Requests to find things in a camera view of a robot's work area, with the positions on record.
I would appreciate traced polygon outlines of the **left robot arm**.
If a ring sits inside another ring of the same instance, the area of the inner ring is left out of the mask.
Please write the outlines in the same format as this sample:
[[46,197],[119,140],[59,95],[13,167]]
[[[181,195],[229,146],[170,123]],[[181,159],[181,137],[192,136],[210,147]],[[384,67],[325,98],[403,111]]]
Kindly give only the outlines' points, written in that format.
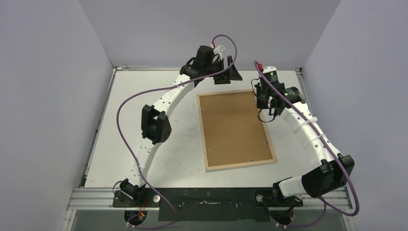
[[234,66],[237,56],[224,59],[224,49],[223,45],[200,46],[196,56],[190,58],[180,69],[173,84],[162,88],[164,94],[154,104],[143,106],[140,147],[136,153],[130,152],[134,166],[119,185],[126,203],[131,207],[138,207],[146,200],[146,176],[158,148],[170,137],[170,115],[185,95],[207,77],[213,78],[215,84],[242,80]]

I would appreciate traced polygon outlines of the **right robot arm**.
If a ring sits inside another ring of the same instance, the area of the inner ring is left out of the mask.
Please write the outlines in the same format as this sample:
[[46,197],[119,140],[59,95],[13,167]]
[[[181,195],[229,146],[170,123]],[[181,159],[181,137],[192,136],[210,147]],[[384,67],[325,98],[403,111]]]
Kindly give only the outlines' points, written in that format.
[[292,129],[308,155],[312,170],[298,177],[290,177],[273,184],[272,200],[285,206],[298,195],[317,198],[344,187],[354,168],[350,155],[342,155],[318,125],[318,119],[297,87],[285,87],[273,66],[258,66],[262,72],[255,85],[256,106],[268,110],[269,115],[281,117]]

